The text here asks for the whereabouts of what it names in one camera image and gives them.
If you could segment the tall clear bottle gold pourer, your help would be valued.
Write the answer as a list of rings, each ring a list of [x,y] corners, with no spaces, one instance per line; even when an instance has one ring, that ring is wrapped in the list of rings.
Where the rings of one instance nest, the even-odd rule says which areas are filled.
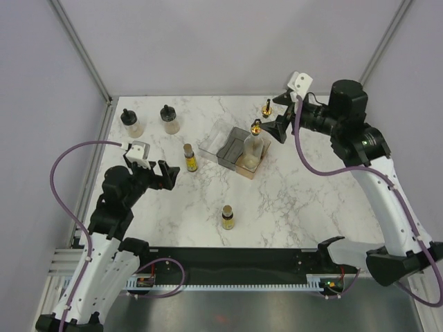
[[[264,141],[260,136],[261,132],[261,120],[255,119],[251,125],[251,133],[244,141],[243,146],[243,164],[245,168],[252,170],[255,169],[262,157],[262,151],[264,147]]]

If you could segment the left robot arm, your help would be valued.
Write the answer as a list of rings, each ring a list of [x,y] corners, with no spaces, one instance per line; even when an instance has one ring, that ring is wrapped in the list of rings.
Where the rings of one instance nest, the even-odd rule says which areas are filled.
[[[156,174],[154,166],[160,167]],[[53,312],[40,315],[37,331],[102,331],[127,280],[152,263],[147,242],[125,237],[132,207],[147,190],[172,190],[179,167],[164,160],[148,168],[132,163],[105,172],[102,194],[87,228],[88,241],[68,288]]]

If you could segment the tall bottle gold pourer brown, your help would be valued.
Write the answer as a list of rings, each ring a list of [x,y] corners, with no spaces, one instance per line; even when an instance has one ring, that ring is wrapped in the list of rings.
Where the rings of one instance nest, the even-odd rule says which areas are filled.
[[[262,119],[257,120],[256,131],[258,132],[259,137],[261,138],[261,140],[263,142],[263,148],[262,148],[262,152],[261,152],[261,156],[263,156],[263,155],[265,155],[265,153],[267,152],[267,150],[269,149],[269,146],[271,144],[271,141],[268,138],[267,134],[260,126],[262,124],[262,122],[267,121],[270,118],[271,114],[273,113],[273,108],[271,106],[271,100],[269,98],[266,100],[266,104],[261,108],[261,113],[262,113]]]

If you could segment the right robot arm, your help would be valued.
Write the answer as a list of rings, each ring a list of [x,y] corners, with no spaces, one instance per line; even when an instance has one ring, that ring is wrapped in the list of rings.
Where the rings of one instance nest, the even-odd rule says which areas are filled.
[[[366,123],[368,95],[354,80],[333,83],[327,104],[312,104],[312,78],[295,72],[285,93],[273,102],[287,110],[261,129],[278,142],[287,139],[292,127],[295,138],[302,128],[329,136],[334,153],[364,191],[379,222],[382,244],[355,242],[334,237],[318,245],[316,264],[330,273],[340,265],[367,270],[382,286],[389,286],[442,260],[442,243],[432,240],[415,218],[404,198],[388,144],[381,132]]]

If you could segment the small yellow label bottle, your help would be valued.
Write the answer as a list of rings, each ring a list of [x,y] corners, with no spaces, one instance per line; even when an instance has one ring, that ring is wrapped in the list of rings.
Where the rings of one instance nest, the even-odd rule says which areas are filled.
[[[192,149],[192,145],[186,143],[183,146],[184,156],[186,160],[186,167],[189,172],[195,172],[198,170],[197,160],[195,158],[195,153]]]
[[[222,227],[225,230],[231,230],[235,226],[233,209],[230,205],[225,205],[222,208]]]

